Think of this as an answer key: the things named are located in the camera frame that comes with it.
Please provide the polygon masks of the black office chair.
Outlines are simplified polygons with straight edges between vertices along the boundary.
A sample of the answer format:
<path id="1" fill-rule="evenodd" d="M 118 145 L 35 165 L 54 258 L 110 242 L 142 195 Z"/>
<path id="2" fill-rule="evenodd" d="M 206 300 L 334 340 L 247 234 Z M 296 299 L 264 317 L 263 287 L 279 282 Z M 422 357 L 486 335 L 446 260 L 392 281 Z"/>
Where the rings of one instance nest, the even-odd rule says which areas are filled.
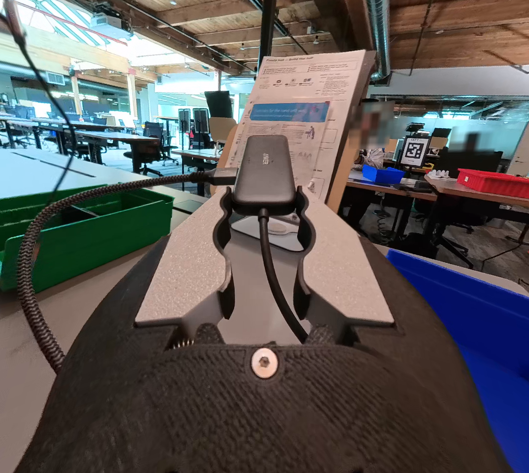
<path id="1" fill-rule="evenodd" d="M 137 146 L 140 164 L 139 172 L 145 176 L 154 174 L 162 177 L 163 174 L 161 172 L 149 167 L 149 165 L 159 161 L 162 162 L 163 166 L 167 160 L 175 161 L 170 156 L 170 146 L 166 145 L 162 124 L 147 121 L 144 124 L 143 137 L 152 140 L 152 142 L 148 143 L 144 141 Z"/>

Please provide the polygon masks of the black bin divider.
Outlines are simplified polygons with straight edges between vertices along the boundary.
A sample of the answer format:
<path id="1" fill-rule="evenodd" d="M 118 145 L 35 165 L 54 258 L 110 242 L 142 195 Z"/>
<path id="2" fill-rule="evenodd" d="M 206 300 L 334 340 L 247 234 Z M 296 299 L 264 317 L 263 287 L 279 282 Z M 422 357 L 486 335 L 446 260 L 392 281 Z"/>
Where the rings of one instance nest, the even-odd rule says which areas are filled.
<path id="1" fill-rule="evenodd" d="M 84 220 L 89 220 L 92 218 L 99 217 L 99 214 L 87 208 L 79 207 L 76 205 L 71 205 L 71 206 L 63 208 L 60 214 L 64 221 L 70 221 L 70 222 L 84 221 Z"/>

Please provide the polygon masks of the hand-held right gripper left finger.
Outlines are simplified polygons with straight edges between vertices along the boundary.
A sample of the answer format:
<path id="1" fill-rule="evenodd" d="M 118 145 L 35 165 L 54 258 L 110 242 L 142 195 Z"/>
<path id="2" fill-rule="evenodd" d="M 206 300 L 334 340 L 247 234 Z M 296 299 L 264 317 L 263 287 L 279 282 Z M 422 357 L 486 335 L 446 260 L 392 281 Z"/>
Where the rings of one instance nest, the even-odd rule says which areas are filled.
<path id="1" fill-rule="evenodd" d="M 172 231 L 136 315 L 137 326 L 198 328 L 229 319 L 235 307 L 231 262 L 232 190 L 215 194 Z"/>

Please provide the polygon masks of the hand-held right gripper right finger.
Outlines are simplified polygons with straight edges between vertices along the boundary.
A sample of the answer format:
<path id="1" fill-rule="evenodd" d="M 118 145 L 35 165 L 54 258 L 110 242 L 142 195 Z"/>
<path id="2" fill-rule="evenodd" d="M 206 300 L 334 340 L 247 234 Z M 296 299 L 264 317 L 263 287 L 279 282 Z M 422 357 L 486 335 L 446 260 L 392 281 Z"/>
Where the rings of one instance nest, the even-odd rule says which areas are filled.
<path id="1" fill-rule="evenodd" d="M 335 341 L 350 327 L 392 328 L 386 302 L 360 238 L 308 188 L 296 192 L 297 239 L 303 250 L 294 283 L 294 311 Z"/>

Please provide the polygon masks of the black pole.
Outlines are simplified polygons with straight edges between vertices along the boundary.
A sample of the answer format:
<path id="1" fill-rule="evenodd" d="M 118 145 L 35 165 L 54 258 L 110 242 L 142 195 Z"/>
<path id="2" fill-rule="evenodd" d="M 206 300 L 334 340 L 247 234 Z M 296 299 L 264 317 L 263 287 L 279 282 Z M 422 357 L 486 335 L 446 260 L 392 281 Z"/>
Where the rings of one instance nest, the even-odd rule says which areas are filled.
<path id="1" fill-rule="evenodd" d="M 276 1 L 263 0 L 261 15 L 261 36 L 259 47 L 259 58 L 257 62 L 257 72 L 259 72 L 263 59 L 271 55 L 274 38 L 274 24 L 276 19 Z"/>

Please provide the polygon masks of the green plastic bin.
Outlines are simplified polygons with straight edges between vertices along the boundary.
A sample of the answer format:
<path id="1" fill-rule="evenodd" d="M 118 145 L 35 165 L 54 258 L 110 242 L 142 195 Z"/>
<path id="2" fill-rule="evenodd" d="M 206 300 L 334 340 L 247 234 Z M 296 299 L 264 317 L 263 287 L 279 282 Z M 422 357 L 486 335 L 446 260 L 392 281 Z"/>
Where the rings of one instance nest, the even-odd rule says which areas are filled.
<path id="1" fill-rule="evenodd" d="M 49 192 L 1 199 L 1 291 L 17 287 L 18 250 Z M 148 189 L 111 193 L 74 205 L 98 218 L 64 221 L 60 212 L 39 236 L 33 267 L 35 292 L 157 242 L 170 232 L 174 197 Z"/>

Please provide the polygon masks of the dark grey usb hub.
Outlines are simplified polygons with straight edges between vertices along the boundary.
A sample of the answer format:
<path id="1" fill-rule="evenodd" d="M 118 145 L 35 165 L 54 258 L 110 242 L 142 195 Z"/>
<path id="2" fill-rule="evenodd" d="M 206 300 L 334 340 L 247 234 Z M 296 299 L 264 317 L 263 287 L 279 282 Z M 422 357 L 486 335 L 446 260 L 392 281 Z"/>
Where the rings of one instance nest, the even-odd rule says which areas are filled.
<path id="1" fill-rule="evenodd" d="M 296 208 L 296 186 L 288 140 L 283 135 L 249 136 L 236 174 L 232 209 L 244 217 L 256 217 L 261 257 L 277 308 L 297 340 L 308 333 L 291 310 L 277 278 L 268 237 L 270 217 L 283 217 Z"/>

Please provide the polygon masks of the laminated sheet with blue header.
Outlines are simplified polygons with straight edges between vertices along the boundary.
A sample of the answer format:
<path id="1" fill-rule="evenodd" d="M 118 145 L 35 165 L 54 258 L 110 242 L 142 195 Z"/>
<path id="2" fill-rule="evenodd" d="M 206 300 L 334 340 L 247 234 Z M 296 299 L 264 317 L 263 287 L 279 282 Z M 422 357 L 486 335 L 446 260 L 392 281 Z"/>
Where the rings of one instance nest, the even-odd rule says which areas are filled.
<path id="1" fill-rule="evenodd" d="M 243 121 L 239 154 L 249 136 L 285 136 L 296 185 L 306 186 L 319 196 L 325 179 L 324 173 L 317 171 L 317 162 L 330 107 L 331 101 L 256 103 Z"/>

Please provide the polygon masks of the white ceiling projector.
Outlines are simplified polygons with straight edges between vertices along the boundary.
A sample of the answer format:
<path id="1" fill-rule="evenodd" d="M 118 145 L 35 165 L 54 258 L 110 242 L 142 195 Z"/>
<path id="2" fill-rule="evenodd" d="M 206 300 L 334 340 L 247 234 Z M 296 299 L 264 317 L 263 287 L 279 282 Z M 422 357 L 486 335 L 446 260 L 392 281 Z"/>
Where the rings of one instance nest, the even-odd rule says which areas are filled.
<path id="1" fill-rule="evenodd" d="M 88 28 L 105 39 L 121 42 L 130 41 L 134 35 L 130 22 L 107 8 L 93 13 Z"/>

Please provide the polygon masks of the fiducial tag sign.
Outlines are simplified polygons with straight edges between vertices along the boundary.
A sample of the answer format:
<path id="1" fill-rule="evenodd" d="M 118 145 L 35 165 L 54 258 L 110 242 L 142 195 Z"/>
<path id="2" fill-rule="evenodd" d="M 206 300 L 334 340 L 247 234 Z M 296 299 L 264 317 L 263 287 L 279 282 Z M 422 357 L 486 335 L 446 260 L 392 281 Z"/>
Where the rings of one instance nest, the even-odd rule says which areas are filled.
<path id="1" fill-rule="evenodd" d="M 398 165 L 409 168 L 422 168 L 429 152 L 432 137 L 407 136 L 404 139 Z"/>

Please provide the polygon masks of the small blue plastic bin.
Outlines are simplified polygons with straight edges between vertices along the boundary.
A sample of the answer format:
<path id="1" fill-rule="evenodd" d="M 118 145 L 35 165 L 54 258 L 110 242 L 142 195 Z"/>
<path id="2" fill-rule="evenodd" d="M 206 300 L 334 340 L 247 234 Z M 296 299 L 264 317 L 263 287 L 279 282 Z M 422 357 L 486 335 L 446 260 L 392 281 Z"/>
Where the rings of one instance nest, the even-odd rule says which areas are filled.
<path id="1" fill-rule="evenodd" d="M 364 180 L 372 182 L 374 184 L 381 185 L 394 185 L 400 184 L 404 178 L 405 172 L 392 167 L 389 168 L 376 168 L 369 165 L 363 165 L 362 177 Z"/>

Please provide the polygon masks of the red plastic bin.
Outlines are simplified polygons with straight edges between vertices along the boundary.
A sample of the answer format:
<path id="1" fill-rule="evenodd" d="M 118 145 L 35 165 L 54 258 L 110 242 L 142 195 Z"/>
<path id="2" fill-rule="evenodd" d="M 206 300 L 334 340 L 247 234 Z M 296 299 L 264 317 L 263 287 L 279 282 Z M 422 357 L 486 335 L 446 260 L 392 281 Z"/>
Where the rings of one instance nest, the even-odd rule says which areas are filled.
<path id="1" fill-rule="evenodd" d="M 528 178 L 459 168 L 457 183 L 481 193 L 528 199 Z"/>

